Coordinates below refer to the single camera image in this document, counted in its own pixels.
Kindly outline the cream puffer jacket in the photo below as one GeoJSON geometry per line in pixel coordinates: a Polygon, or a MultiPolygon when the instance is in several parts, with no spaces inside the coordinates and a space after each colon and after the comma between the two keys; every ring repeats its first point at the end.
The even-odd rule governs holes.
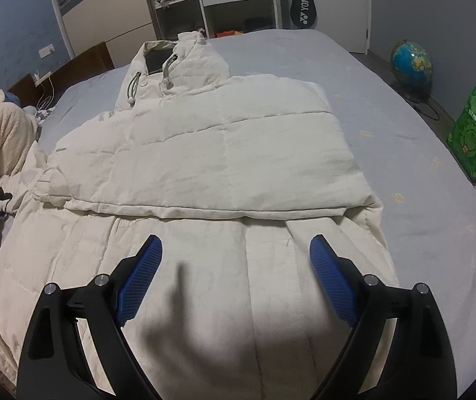
{"type": "Polygon", "coordinates": [[[388,255],[382,204],[324,93],[299,86],[285,97],[282,78],[233,76],[199,33],[171,45],[174,61],[162,74],[148,73],[153,49],[143,44],[125,76],[136,85],[133,99],[120,93],[113,111],[73,129],[50,154],[34,141],[21,171],[0,179],[13,195],[5,210],[15,218],[0,249],[0,371],[9,381],[17,378],[26,328],[47,283],[87,284],[156,235],[162,262],[144,304],[164,262],[162,238],[149,233],[110,271],[77,285],[48,280],[32,293],[23,280],[29,253],[45,247],[36,233],[42,206],[120,218],[299,224],[309,243],[326,237],[310,233],[312,219],[346,218],[366,244],[388,255]]]}

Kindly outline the brown wooden headboard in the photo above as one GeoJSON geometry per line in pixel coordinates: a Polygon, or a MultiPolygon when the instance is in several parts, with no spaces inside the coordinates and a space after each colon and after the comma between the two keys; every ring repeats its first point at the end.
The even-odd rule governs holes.
{"type": "Polygon", "coordinates": [[[30,74],[23,76],[8,91],[16,95],[23,106],[35,105],[49,94],[60,97],[71,86],[113,70],[114,65],[105,42],[76,56],[36,84],[30,74]]]}

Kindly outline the blue desk globe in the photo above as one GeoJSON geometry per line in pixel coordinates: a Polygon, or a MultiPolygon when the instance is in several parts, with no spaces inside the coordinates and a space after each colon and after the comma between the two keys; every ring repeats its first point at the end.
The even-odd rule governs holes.
{"type": "Polygon", "coordinates": [[[428,52],[417,42],[402,40],[390,56],[393,75],[403,85],[426,88],[431,84],[433,67],[428,52]]]}

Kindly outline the black Yonex racket bag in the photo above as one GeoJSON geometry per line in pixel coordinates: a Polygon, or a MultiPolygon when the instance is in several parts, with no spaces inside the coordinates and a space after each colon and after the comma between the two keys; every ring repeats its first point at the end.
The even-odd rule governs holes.
{"type": "Polygon", "coordinates": [[[314,0],[291,0],[290,20],[298,29],[309,29],[317,20],[314,0]]]}

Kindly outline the white wardrobe door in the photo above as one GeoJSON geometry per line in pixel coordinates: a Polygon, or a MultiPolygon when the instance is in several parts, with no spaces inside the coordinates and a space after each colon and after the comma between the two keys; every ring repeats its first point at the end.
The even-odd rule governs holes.
{"type": "Polygon", "coordinates": [[[371,32],[372,0],[314,0],[315,29],[348,52],[367,54],[371,32]]]}

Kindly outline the white wall socket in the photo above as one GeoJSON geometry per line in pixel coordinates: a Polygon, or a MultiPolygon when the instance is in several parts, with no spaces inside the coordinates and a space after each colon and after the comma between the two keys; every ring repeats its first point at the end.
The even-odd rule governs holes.
{"type": "Polygon", "coordinates": [[[45,57],[51,55],[55,51],[54,45],[50,43],[49,45],[45,46],[44,48],[41,48],[38,51],[39,57],[41,59],[44,59],[45,57]]]}

